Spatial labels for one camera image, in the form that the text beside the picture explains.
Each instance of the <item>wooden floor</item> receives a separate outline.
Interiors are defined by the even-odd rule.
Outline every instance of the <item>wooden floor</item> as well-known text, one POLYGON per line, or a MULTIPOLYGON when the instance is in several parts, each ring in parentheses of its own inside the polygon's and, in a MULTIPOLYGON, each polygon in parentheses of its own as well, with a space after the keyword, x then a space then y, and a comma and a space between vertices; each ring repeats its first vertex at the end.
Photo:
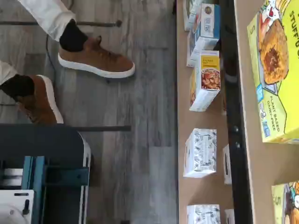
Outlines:
MULTIPOLYGON (((20 74, 50 77, 67 125, 132 126, 129 133, 82 133, 95 160, 88 209, 91 223, 178 221, 172 4, 172 0, 75 0, 72 10, 78 21, 123 21, 121 28, 81 27, 89 35, 102 35, 104 47, 134 60, 134 77, 110 83, 88 72, 61 68, 58 45, 50 41, 54 74, 41 28, 0 27, 0 60, 13 64, 20 74)), ((33 18, 16 0, 1 0, 0 20, 33 18)), ((1 92, 0 104, 14 102, 1 92)), ((0 106, 0 123, 28 120, 14 105, 0 106)))

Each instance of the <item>tan shelf surface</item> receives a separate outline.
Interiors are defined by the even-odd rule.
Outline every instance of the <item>tan shelf surface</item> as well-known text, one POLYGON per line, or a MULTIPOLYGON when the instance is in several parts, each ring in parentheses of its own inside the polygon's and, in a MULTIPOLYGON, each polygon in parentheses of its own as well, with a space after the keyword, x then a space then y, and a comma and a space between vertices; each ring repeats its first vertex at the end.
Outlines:
POLYGON ((191 68, 186 67, 187 35, 183 28, 183 1, 177 3, 178 47, 178 172, 179 223, 187 223, 186 207, 191 204, 219 204, 221 223, 225 209, 233 208, 231 185, 224 184, 222 149, 228 144, 226 116, 221 114, 221 98, 217 97, 207 112, 189 111, 191 68), (185 141, 194 128, 217 129, 217 173, 204 178, 183 177, 185 141))
POLYGON ((263 0, 235 0, 235 15, 253 220, 273 224, 271 185, 299 180, 299 146, 262 143, 247 38, 247 25, 262 4, 263 0))

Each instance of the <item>white patterned box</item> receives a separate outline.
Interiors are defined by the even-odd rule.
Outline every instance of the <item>white patterned box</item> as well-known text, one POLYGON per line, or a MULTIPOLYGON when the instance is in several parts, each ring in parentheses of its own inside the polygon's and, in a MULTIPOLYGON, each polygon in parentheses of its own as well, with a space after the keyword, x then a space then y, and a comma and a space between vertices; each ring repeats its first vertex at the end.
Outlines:
POLYGON ((200 178, 216 172, 216 130, 195 128, 185 146, 184 177, 200 178))
POLYGON ((187 206, 187 224, 220 224, 220 209, 217 204, 187 206))

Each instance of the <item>blue metal frame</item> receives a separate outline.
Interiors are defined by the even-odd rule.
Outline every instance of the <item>blue metal frame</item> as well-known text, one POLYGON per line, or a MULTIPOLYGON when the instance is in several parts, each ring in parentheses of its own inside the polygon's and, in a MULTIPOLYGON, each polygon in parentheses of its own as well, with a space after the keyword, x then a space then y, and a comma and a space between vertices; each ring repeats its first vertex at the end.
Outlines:
POLYGON ((35 193, 32 224, 43 223, 47 187, 88 186, 89 168, 62 168, 46 165, 44 156, 26 156, 23 166, 21 189, 32 189, 35 193))

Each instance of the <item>cardboard box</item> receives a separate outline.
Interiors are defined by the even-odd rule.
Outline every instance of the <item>cardboard box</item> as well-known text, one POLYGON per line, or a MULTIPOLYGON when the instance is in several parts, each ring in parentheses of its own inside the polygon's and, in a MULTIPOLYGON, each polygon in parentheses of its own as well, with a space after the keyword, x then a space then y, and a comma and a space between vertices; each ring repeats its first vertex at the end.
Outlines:
POLYGON ((185 145, 184 177, 204 177, 216 172, 216 130, 195 128, 185 145))
POLYGON ((183 16, 184 16, 184 29, 189 31, 195 21, 201 3, 213 4, 213 0, 184 0, 183 1, 183 16))
POLYGON ((217 204, 187 206, 187 224, 220 224, 220 208, 217 204))
POLYGON ((219 51, 203 50, 190 77, 190 111, 203 112, 221 88, 219 51))
POLYGON ((276 224, 299 222, 299 181, 272 186, 276 224))
POLYGON ((232 184, 232 173, 230 166, 230 157, 229 157, 229 145, 225 146, 223 149, 223 170, 224 170, 224 183, 232 184))
POLYGON ((220 37, 220 7, 202 3, 187 38, 187 66, 194 67, 201 50, 213 50, 220 37))
POLYGON ((226 209, 226 224, 235 224, 235 211, 233 209, 226 209))
POLYGON ((266 1, 247 27, 263 142, 299 143, 298 6, 266 1))

